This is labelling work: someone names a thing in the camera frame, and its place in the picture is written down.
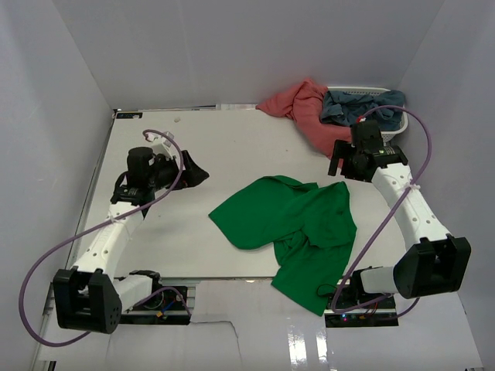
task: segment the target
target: white table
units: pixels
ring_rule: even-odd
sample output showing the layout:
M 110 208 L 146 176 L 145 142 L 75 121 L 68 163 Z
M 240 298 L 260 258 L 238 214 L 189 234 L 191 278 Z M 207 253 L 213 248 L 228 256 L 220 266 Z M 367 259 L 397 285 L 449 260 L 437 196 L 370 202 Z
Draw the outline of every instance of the white table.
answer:
M 86 226 L 93 226 L 106 216 L 115 179 L 126 169 L 128 150 L 146 145 L 141 134 L 146 128 L 171 131 L 179 146 L 189 150 L 194 161 L 210 173 L 210 178 L 194 189 L 172 192 L 150 209 L 123 253 L 117 275 L 147 269 L 158 271 L 163 277 L 178 278 L 273 277 L 278 265 L 271 247 L 249 252 L 237 250 L 209 220 L 208 213 L 237 190 L 264 175 L 287 175 L 302 182 L 318 182 L 321 186 L 343 180 L 326 175 L 328 159 L 315 153 L 289 120 L 269 117 L 260 111 L 146 111 L 141 119 L 115 121 Z M 345 182 L 350 190 L 351 211 L 357 225 L 352 261 L 389 209 L 371 184 Z M 91 239 L 92 236 L 85 238 L 79 251 L 84 251 Z M 360 267 L 393 265 L 404 251 L 404 241 L 393 220 Z M 214 285 L 205 290 L 209 290 L 208 298 L 225 299 L 236 294 L 240 295 L 239 300 L 243 298 L 242 292 L 223 292 L 223 289 L 215 289 Z M 265 297 L 266 292 L 257 295 L 251 300 L 254 303 L 263 305 L 270 300 Z M 397 298 L 397 302 L 399 311 L 409 304 L 401 298 Z M 258 307 L 244 305 L 235 311 L 245 311 L 250 318 L 248 313 Z M 273 315 L 273 318 L 280 319 L 285 314 L 274 309 Z M 56 371 L 103 370 L 114 369 L 111 364 L 120 362 L 111 359 L 113 355 L 125 358 L 129 351 L 129 354 L 142 359 L 142 369 L 146 369 L 146 362 L 152 362 L 152 365 L 159 362 L 152 360 L 153 355 L 175 357 L 170 365 L 181 371 L 204 365 L 202 360 L 205 357 L 209 361 L 204 367 L 206 370 L 238 369 L 238 358 L 232 355 L 236 353 L 236 347 L 232 347 L 235 337 L 229 325 L 204 326 L 209 327 L 121 325 L 112 337 L 91 334 L 67 348 L 42 347 L 39 359 L 59 360 Z M 271 334 L 270 328 L 256 320 L 252 320 L 247 328 L 259 332 L 260 339 Z M 60 330 L 55 317 L 50 316 L 46 327 L 48 339 L 61 341 L 73 337 L 73 334 Z M 456 294 L 423 298 L 396 328 L 329 328 L 326 335 L 329 367 L 339 371 L 461 370 L 481 366 Z M 157 343 L 163 344 L 166 350 L 160 351 Z M 268 349 L 260 354 L 261 365 L 263 361 L 266 361 L 265 365 L 271 362 L 268 355 L 275 357 L 281 351 L 280 343 L 267 346 L 273 346 L 273 352 Z M 311 346 L 318 344 L 307 342 L 308 353 L 319 354 L 320 349 L 318 352 L 315 349 L 310 351 Z M 297 369 L 289 361 L 287 367 Z
M 232 247 L 208 213 L 264 175 L 287 175 L 320 186 L 343 180 L 327 175 L 329 160 L 310 148 L 290 120 L 260 111 L 145 112 L 141 119 L 115 121 L 87 226 L 106 217 L 128 150 L 147 145 L 141 134 L 146 128 L 171 131 L 210 177 L 196 188 L 172 192 L 150 209 L 123 253 L 117 275 L 149 269 L 164 277 L 273 277 L 278 265 L 271 246 L 249 252 Z M 357 225 L 354 257 L 389 209 L 371 184 L 346 183 Z M 83 238 L 81 253 L 93 237 Z M 360 266 L 393 265 L 404 251 L 393 221 Z

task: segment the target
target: cable tie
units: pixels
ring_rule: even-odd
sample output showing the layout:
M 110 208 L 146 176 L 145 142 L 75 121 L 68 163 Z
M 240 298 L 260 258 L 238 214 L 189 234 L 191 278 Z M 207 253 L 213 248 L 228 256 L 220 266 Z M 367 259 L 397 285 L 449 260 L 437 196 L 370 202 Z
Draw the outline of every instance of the cable tie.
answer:
M 410 188 L 411 190 L 419 190 L 421 188 L 421 186 L 419 184 L 414 184 L 414 183 L 410 183 L 410 182 L 407 182 L 404 184 L 404 189 L 406 188 Z

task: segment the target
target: white tabletop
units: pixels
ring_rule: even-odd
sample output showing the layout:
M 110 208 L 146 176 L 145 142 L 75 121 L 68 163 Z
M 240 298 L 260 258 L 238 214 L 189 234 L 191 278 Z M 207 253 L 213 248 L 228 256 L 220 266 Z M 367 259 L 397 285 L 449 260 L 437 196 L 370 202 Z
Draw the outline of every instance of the white tabletop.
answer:
M 115 179 L 125 170 L 128 149 L 146 145 L 141 136 L 146 128 L 171 131 L 179 145 L 188 149 L 196 163 L 210 173 L 210 178 L 195 189 L 172 192 L 169 198 L 151 208 L 124 252 L 118 274 L 149 269 L 164 277 L 272 277 L 278 269 L 273 249 L 237 250 L 209 220 L 208 213 L 264 175 L 288 175 L 321 186 L 342 180 L 326 175 L 328 160 L 310 149 L 289 120 L 259 111 L 145 112 L 142 119 L 115 121 L 87 226 L 99 223 L 106 216 Z M 357 225 L 355 257 L 388 207 L 371 184 L 346 183 Z M 91 236 L 84 240 L 80 250 L 84 251 L 90 240 Z M 392 265 L 404 251 L 400 230 L 392 220 L 360 266 Z M 230 322 L 120 325 L 112 336 L 93 333 L 66 348 L 42 346 L 38 359 L 56 360 L 56 369 L 61 371 L 113 371 L 126 367 L 181 371 L 329 368 L 446 371 L 481 366 L 455 293 L 422 298 L 414 311 L 400 319 L 398 327 L 328 328 L 323 333 L 326 334 L 323 344 L 310 329 L 312 335 L 305 337 L 306 343 L 302 342 L 299 349 L 297 345 L 291 348 L 291 337 L 305 332 L 308 323 L 322 328 L 323 318 L 291 306 L 294 304 L 271 288 L 269 282 L 253 287 L 238 285 L 242 283 L 203 281 L 196 289 L 197 298 L 202 298 L 197 305 L 224 309 L 222 316 L 228 315 Z M 398 295 L 396 300 L 399 311 L 410 304 Z M 219 302 L 230 304 L 219 306 Z M 287 315 L 281 308 L 294 309 Z M 198 315 L 200 310 L 197 307 L 194 310 Z M 214 320 L 211 313 L 205 319 Z M 63 341 L 78 333 L 60 329 L 52 313 L 44 335 L 52 341 Z M 299 351 L 307 355 L 306 363 L 293 362 L 293 352 L 298 355 Z
M 115 180 L 126 170 L 128 150 L 147 145 L 141 134 L 146 128 L 171 131 L 210 177 L 196 188 L 172 192 L 150 209 L 123 253 L 117 275 L 146 269 L 164 277 L 273 277 L 278 265 L 271 245 L 236 249 L 208 213 L 265 175 L 287 175 L 320 186 L 343 180 L 327 175 L 329 160 L 314 152 L 288 119 L 260 111 L 145 112 L 141 119 L 115 120 L 86 227 L 106 217 Z M 389 208 L 371 184 L 346 183 L 357 225 L 355 257 Z M 93 238 L 85 237 L 79 251 Z M 393 265 L 404 251 L 393 220 L 360 266 Z

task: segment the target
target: black mount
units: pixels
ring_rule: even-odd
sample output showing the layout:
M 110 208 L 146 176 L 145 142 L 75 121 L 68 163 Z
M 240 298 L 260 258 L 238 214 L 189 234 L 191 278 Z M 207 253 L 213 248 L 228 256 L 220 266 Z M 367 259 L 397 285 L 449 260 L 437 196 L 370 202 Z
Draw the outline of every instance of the black mount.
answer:
M 397 146 L 384 145 L 376 121 L 365 121 L 351 125 L 352 144 L 336 140 L 328 175 L 336 175 L 339 160 L 342 159 L 340 174 L 348 179 L 371 182 L 377 168 L 401 163 L 408 164 L 402 150 Z
M 59 269 L 53 278 L 56 319 L 61 328 L 111 334 L 122 313 L 114 285 L 100 270 Z
M 471 246 L 464 237 L 422 238 L 394 267 L 394 282 L 404 298 L 457 291 L 461 287 Z
M 196 187 L 210 177 L 210 174 L 196 165 L 187 150 L 182 151 L 182 155 L 184 169 L 174 190 Z M 127 167 L 128 171 L 117 178 L 111 203 L 127 202 L 133 206 L 143 206 L 155 199 L 156 191 L 169 188 L 179 174 L 175 157 L 155 155 L 150 147 L 131 149 Z M 127 181 L 125 185 L 122 184 L 124 179 Z M 147 209 L 142 210 L 144 217 L 147 212 Z
M 175 189 L 185 189 L 201 184 L 210 175 L 193 161 L 188 151 L 182 151 L 184 169 Z M 115 183 L 111 203 L 125 202 L 143 206 L 155 199 L 155 192 L 169 188 L 179 166 L 175 158 L 155 155 L 148 147 L 129 151 L 128 171 L 122 173 Z M 148 209 L 142 210 L 146 217 Z M 151 271 L 134 271 L 144 274 L 156 286 L 159 274 Z M 111 334 L 121 318 L 122 303 L 110 278 L 101 270 L 79 272 L 77 267 L 59 269 L 53 278 L 56 316 L 61 328 L 71 328 Z

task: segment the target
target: blue cloth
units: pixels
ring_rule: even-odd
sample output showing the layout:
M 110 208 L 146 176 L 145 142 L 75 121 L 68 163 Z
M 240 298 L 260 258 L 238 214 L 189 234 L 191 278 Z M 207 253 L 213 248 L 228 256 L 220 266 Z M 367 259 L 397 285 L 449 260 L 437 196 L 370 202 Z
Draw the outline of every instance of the blue cloth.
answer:
M 329 90 L 323 98 L 323 109 L 319 119 L 324 124 L 339 124 L 350 126 L 356 124 L 356 119 L 371 108 L 393 104 L 403 106 L 404 93 L 390 90 L 376 97 L 369 94 L 349 94 L 340 90 Z M 396 131 L 400 128 L 402 112 L 390 109 L 375 111 L 370 115 L 378 122 L 382 131 Z

